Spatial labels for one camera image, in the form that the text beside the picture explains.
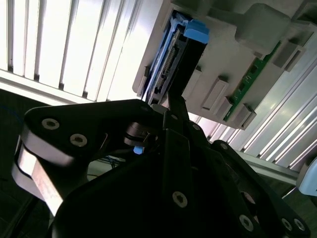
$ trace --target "black metal bracket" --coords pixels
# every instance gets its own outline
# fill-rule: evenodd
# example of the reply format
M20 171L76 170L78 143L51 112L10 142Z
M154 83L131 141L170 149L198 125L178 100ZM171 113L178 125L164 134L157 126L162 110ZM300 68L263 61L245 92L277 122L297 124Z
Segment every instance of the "black metal bracket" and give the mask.
M113 228L108 235L116 236L168 231L199 237L221 231L224 237L309 237L304 221L228 144L210 145L189 121L183 98L168 95L168 102L164 115L139 100L43 107L26 114L21 148L27 153L17 155L34 166L18 166L54 209L55 237L95 237L105 224ZM47 119L52 120L43 125ZM147 134L153 137L148 140ZM135 155L134 145L143 146L144 153ZM126 151L124 165L86 181L92 158L118 151ZM106 216L91 219L97 214Z

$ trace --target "white slat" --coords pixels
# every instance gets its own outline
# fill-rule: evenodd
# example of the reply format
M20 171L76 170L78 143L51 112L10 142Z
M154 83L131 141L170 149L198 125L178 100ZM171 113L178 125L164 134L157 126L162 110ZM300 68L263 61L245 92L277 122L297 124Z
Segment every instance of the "white slat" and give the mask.
M107 5L107 11L101 16L95 48L89 68L85 91L87 98L95 101L99 86L103 77L105 63L109 55L112 39L117 29L117 18L120 14L123 1L111 0Z
M64 56L62 82L66 92L83 95L102 7L102 0L79 0Z
M106 62L106 67L103 79L100 85L99 94L97 96L98 102L106 101L110 86L112 84L113 76L119 61L123 43L128 31L130 19L133 13L136 0L126 0L123 4L122 12L119 19L119 24L115 33L113 44L110 50L109 57Z
M26 36L25 77L34 79L40 0L29 0L28 2L29 11Z
M58 88L63 64L71 0L48 0L44 12L40 82Z
M150 35L156 22L163 0L138 0L134 9L130 34L127 35L116 68L108 99L125 100L136 98L132 89Z
M8 3L7 0L0 0L0 68L3 70L8 69Z
M27 28L27 0L14 1L13 20L13 72L24 75Z

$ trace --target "blue tab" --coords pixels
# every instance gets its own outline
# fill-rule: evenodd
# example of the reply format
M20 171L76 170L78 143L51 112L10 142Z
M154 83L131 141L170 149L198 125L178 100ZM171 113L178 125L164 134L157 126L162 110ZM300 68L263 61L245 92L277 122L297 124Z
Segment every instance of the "blue tab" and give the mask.
M134 146L133 152L137 155L142 155L143 150L144 150L144 148L141 146Z
M204 23L192 19L185 27L184 36L203 44L207 44L209 41L209 29Z

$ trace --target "screw head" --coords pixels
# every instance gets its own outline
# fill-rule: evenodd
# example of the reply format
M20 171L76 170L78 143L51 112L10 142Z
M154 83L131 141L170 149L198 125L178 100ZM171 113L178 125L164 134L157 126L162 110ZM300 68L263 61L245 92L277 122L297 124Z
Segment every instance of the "screw head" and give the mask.
M71 135L69 140L70 143L78 147L83 147L87 145L87 138L82 134L73 134Z
M199 128L199 126L198 126L197 124L193 124L193 128L194 128L195 130L200 130L200 128Z
M224 149L224 150L227 150L227 149L228 149L228 147L227 147L225 144L223 144L223 143L221 143L220 146L221 146L222 149Z
M285 218L282 218L282 223L286 227L287 230L289 231L293 230L292 225Z
M59 122L52 118L46 118L42 121L42 126L47 130L56 130L59 128Z
M251 222L251 220L246 216L246 215L240 215L239 216L239 220L241 222L241 224L243 225L243 227L252 232L254 227L253 227L253 223Z
M176 191L173 193L172 197L177 206L181 208L185 208L187 206L188 201L183 193Z
M300 220L298 220L298 219L294 219L294 223L296 224L296 226L300 229L300 230L302 230L302 231L304 231L305 230L305 226L303 225L303 223L300 221Z

